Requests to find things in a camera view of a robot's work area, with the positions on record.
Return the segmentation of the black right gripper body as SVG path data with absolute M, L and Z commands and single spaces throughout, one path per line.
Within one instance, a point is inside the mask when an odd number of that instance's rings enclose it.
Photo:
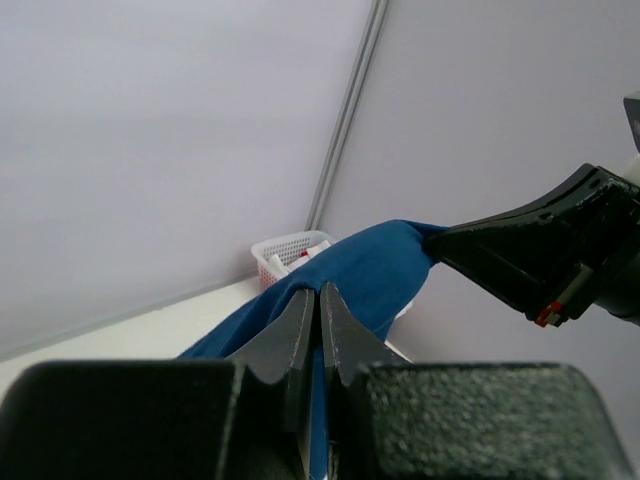
M 639 322 L 639 174 L 582 165 L 542 197 L 448 228 L 423 251 L 535 324 L 592 305 Z

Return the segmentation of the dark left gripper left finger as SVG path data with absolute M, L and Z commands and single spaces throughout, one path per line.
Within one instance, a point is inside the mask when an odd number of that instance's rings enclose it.
M 228 479 L 306 479 L 314 291 L 301 289 L 284 311 L 230 358 L 246 368 Z

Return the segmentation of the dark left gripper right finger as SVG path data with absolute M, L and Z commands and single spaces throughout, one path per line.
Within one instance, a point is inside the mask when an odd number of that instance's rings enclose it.
M 333 283 L 320 297 L 327 388 L 330 479 L 364 479 L 375 468 L 373 414 L 366 392 L 371 370 L 404 366 L 406 359 L 379 340 L 349 310 Z

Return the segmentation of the blue mickey mouse t-shirt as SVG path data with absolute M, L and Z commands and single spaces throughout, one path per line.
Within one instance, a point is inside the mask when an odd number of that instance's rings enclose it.
M 230 356 L 277 319 L 295 292 L 309 289 L 316 297 L 308 477 L 329 478 L 321 288 L 335 284 L 354 317 L 385 343 L 397 314 L 417 295 L 432 268 L 432 259 L 422 244 L 436 233 L 435 226 L 406 220 L 391 220 L 360 231 L 271 285 L 186 349 L 177 365 L 167 369 L 173 399 L 162 409 L 168 414 L 169 430 L 154 436 L 160 451 L 153 458 L 151 474 L 159 479 L 228 479 L 246 375 L 246 368 Z M 423 436 L 389 428 L 395 415 L 384 408 L 385 399 L 400 392 L 399 379 L 415 374 L 416 369 L 408 363 L 371 370 L 366 392 L 373 414 L 371 439 L 376 463 L 364 479 L 424 477 L 423 468 L 413 466 L 408 453 L 409 447 L 423 442 Z

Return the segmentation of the white t-shirt in basket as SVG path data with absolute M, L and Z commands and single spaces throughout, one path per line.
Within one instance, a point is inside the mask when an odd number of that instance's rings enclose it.
M 268 265 L 277 276 L 282 277 L 303 266 L 330 246 L 331 242 L 328 240 L 304 249 L 300 242 L 289 242 L 269 257 Z

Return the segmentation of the white plastic laundry basket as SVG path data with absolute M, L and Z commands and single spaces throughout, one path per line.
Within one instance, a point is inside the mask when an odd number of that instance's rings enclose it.
M 302 258 L 312 256 L 324 247 L 333 245 L 335 240 L 327 233 L 310 230 L 263 240 L 251 247 L 251 254 L 257 262 L 258 275 L 263 290 L 288 275 L 303 263 Z

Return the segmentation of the right aluminium frame post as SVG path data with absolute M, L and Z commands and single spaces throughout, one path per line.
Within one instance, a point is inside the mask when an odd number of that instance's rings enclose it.
M 317 230 L 322 224 L 365 83 L 369 76 L 369 70 L 384 29 L 389 6 L 389 1 L 375 0 L 371 2 L 367 21 L 307 216 L 305 230 Z

